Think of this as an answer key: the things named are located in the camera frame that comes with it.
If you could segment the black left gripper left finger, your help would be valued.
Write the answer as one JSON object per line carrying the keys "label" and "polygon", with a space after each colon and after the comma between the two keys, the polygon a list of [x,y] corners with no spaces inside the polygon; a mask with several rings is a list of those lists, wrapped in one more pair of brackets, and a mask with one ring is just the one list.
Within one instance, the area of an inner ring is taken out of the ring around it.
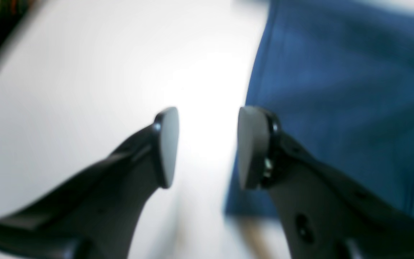
{"label": "black left gripper left finger", "polygon": [[0,252],[30,259],[126,259],[145,203],[174,180],[179,112],[152,124],[50,193],[0,218]]}

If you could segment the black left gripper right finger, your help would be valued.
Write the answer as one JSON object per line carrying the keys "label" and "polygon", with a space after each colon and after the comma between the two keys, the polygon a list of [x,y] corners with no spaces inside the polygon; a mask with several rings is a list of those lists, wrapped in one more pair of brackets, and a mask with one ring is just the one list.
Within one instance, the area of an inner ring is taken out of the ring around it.
{"label": "black left gripper right finger", "polygon": [[240,108],[240,187],[266,190],[293,259],[414,259],[414,219],[312,157],[277,116]]}

